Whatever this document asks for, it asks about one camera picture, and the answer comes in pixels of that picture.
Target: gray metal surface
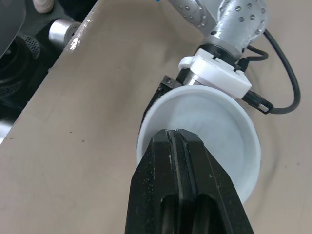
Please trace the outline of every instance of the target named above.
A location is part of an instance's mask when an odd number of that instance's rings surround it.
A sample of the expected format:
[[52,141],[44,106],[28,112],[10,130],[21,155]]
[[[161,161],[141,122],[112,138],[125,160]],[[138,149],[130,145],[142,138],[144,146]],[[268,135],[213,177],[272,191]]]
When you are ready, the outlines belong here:
[[217,12],[222,0],[169,0],[172,6],[204,35],[217,24]]
[[81,23],[67,20],[57,19],[50,28],[49,41],[56,47],[63,49],[72,36],[75,34]]
[[208,35],[205,43],[218,45],[236,59],[242,50],[256,40],[268,24],[268,12],[263,0],[223,1],[219,8],[215,34]]
[[169,0],[204,35],[235,59],[256,40],[268,24],[265,0]]
[[0,0],[0,58],[19,32],[25,16],[23,0]]

